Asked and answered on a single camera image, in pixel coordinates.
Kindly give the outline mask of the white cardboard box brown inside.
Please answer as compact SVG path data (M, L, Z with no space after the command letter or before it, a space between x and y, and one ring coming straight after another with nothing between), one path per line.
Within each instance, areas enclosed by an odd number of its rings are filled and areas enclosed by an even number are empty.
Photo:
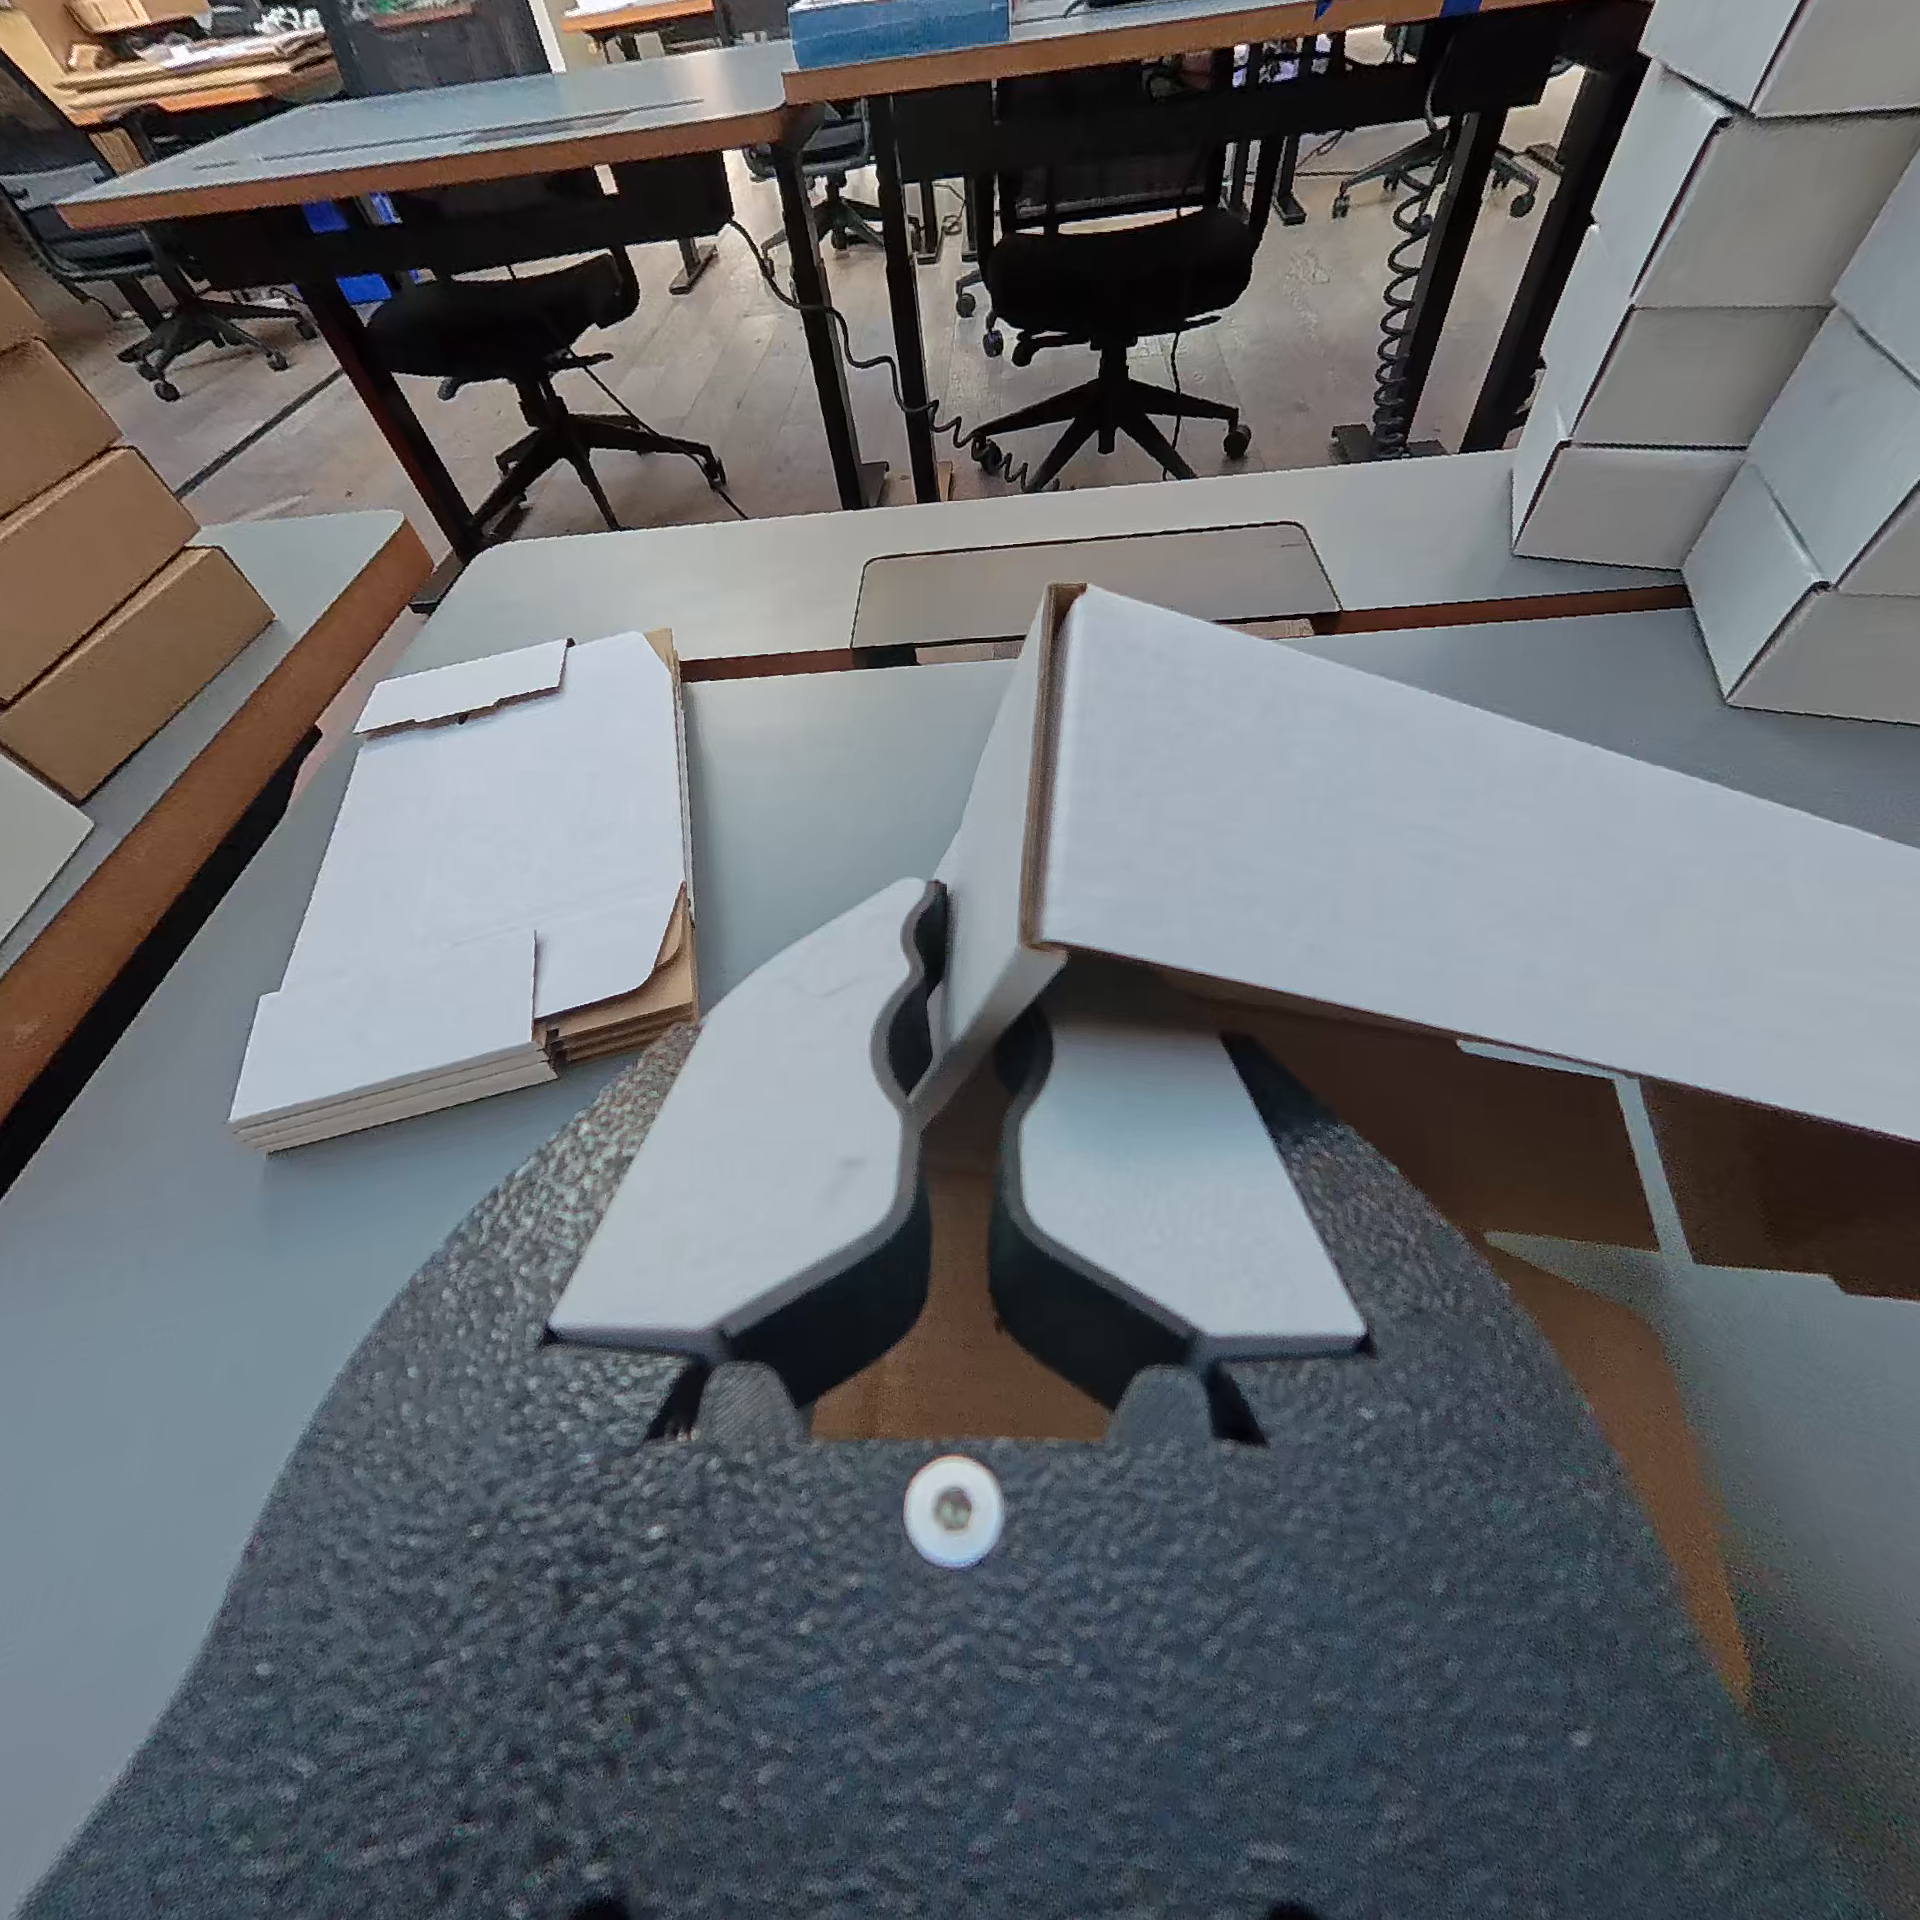
M1051 588L938 874L938 1112L1044 988L1244 1016L1531 1309L1722 1678L1753 1671L1672 1329L1916 1300L1894 729L1722 706L1681 614L1302 645Z

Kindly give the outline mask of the pile of flat brown cardboard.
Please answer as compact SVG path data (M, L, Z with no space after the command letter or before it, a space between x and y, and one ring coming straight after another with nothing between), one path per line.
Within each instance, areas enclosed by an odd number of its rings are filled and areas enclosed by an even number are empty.
M156 49L65 69L41 88L75 126L100 127L137 109L203 112L328 98L344 81L322 32L169 41Z

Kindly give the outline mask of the flat blue box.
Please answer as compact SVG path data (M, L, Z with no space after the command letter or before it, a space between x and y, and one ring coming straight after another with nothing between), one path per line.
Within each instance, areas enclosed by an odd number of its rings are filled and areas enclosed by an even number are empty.
M1010 1L793 1L787 36L803 69L836 69L1006 44Z

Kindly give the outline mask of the grey desk black legs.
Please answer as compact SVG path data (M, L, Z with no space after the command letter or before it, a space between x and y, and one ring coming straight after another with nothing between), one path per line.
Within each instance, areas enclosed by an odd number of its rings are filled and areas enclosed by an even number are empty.
M313 102L60 202L81 230L137 225L211 287L291 285L451 551L483 543L395 372L341 285L409 269L499 269L714 236L724 154L768 148L801 282L822 287L801 172L804 120L780 44L541 77ZM355 202L363 230L316 236L305 201Z
M790 104L860 101L872 109L894 308L900 409L914 490L936 496L938 456L924 365L922 301L906 230L906 190L941 177L979 180L1057 159L1220 148L1253 140L1265 159L1288 135L1413 120L1445 126L1450 162L1430 215L1404 334L1389 345L1388 401L1363 433L1363 458L1381 455L1385 424L1411 424L1450 314L1509 112L1537 104L1556 62L1587 71L1568 119L1562 182L1542 215L1492 364L1480 389L1466 450L1500 447L1521 428L1542 364L1545 332L1562 301L1626 117L1641 88L1641 34L1651 4L1012 4L1006 44L785 77ZM1292 41L1292 80L1260 80L1157 106L1046 104L1010 120L1006 81L1241 45Z

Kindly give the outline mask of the closed white carton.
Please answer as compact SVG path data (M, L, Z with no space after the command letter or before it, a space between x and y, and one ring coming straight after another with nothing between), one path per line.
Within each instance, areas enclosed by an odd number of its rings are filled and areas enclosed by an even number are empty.
M89 833L92 818L83 807L2 751L2 937L27 916Z

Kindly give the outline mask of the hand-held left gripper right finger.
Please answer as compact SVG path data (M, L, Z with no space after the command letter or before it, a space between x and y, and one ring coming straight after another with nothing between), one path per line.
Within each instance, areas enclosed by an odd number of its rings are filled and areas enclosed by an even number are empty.
M1000 1042L992 1304L1109 1409L1155 1368L1370 1340L1251 1086L1266 1065L1194 1008L1034 1008Z

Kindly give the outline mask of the black mesh-back office chair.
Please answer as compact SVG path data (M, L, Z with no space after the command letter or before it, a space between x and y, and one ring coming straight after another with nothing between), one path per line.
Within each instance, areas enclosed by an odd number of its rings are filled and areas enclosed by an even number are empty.
M565 369L605 364L603 351L581 351L579 340L628 319L638 305L638 277L617 248L529 278L420 278L374 311L369 343L392 372L435 376L443 398L488 381L516 393L529 433L496 455L499 482L473 512L490 543L513 532L533 485L560 464L577 470L603 524L617 530L592 468L597 450L674 453L696 462L714 490L728 486L706 444L665 437L632 412L577 414L556 386Z

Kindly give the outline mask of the stack of white boxes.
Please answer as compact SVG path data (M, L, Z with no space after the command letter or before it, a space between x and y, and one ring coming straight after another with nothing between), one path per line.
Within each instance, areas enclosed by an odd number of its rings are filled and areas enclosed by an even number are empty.
M1654 4L1518 554L1685 576L1730 704L1917 720L1917 6Z

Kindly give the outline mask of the pile of flat white cardboard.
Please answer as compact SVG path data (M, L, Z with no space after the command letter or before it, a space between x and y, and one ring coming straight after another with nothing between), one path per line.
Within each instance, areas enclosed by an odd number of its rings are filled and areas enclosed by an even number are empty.
M229 1125L262 1154L548 1082L698 1015L682 661L554 637L382 681Z

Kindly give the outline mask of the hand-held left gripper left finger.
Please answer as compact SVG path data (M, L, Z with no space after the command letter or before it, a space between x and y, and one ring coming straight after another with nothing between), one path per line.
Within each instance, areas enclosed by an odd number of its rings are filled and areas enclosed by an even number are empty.
M717 1001L547 1332L756 1361L808 1406L912 1329L930 1210L910 1092L930 1062L947 888L897 879Z

